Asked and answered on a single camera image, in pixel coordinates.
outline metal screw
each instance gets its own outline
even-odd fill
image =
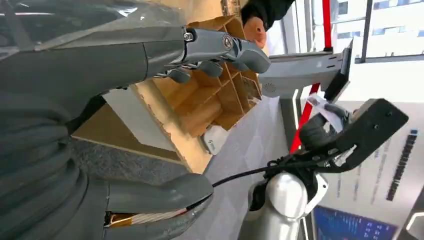
[[[195,37],[193,36],[193,33],[191,33],[191,32],[184,33],[184,40],[186,42],[193,41],[194,39],[195,39]]]
[[[233,48],[233,41],[230,35],[228,34],[224,35],[224,37],[222,37],[222,42],[224,44],[225,49],[230,50]]]

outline cardboard compartment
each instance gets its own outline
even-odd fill
[[[244,39],[242,23],[235,16],[217,17],[194,22],[190,27],[222,32]],[[183,128],[193,137],[205,133],[215,123],[231,129],[252,107],[249,99],[261,99],[258,78],[254,72],[240,73],[230,63],[221,63],[219,77],[209,77],[203,71],[191,71],[191,79],[178,84],[172,79],[155,79],[159,91],[177,114]]]
[[[221,67],[222,67],[222,74],[221,76],[219,76],[219,81],[224,86],[231,81],[232,77],[230,75],[230,71],[228,70],[227,63],[221,63]]]
[[[243,111],[245,113],[249,112],[249,110],[251,109],[249,106],[249,102],[248,102],[248,94],[245,91],[245,86],[243,84],[243,79],[240,73],[238,73],[234,79],[234,87],[235,90],[238,93],[238,99],[240,101],[241,107],[243,108]]]

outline white panel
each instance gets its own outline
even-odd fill
[[[127,90],[114,89],[103,97],[141,144],[175,151],[141,103],[140,97],[130,87]]]

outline black sleeve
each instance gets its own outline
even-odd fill
[[[258,17],[268,31],[274,21],[281,20],[295,0],[249,0],[241,9],[241,19],[245,24],[249,18]]]

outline human hand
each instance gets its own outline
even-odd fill
[[[247,20],[244,25],[244,34],[246,39],[255,43],[263,49],[267,42],[267,32],[264,28],[264,22],[259,17],[253,16]]]

